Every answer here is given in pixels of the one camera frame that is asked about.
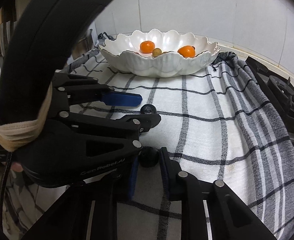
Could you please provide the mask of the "person left hand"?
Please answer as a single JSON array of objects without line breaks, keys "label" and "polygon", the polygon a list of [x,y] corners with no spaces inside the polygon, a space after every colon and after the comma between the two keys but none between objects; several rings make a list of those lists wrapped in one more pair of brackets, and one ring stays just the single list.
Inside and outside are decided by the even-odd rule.
[{"label": "person left hand", "polygon": [[11,163],[11,170],[13,170],[14,172],[22,172],[23,171],[23,167],[19,162],[12,162]]}]

